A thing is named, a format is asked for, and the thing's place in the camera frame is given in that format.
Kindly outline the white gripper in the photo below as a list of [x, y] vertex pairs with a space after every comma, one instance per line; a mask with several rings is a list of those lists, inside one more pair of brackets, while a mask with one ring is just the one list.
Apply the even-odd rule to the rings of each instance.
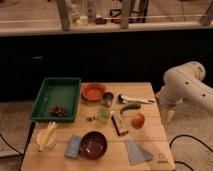
[[157, 98], [159, 104], [162, 108], [167, 108], [163, 110], [162, 121], [164, 125], [167, 125], [175, 114], [174, 108], [182, 103], [182, 96], [169, 89], [168, 87], [162, 87], [157, 93]]

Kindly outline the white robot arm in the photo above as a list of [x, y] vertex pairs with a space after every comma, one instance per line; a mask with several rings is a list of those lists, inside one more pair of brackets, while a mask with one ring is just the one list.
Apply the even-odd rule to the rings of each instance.
[[168, 69], [163, 76], [164, 85], [156, 94], [163, 125], [174, 117], [174, 107], [188, 99], [213, 115], [213, 88], [204, 84], [206, 71], [196, 61]]

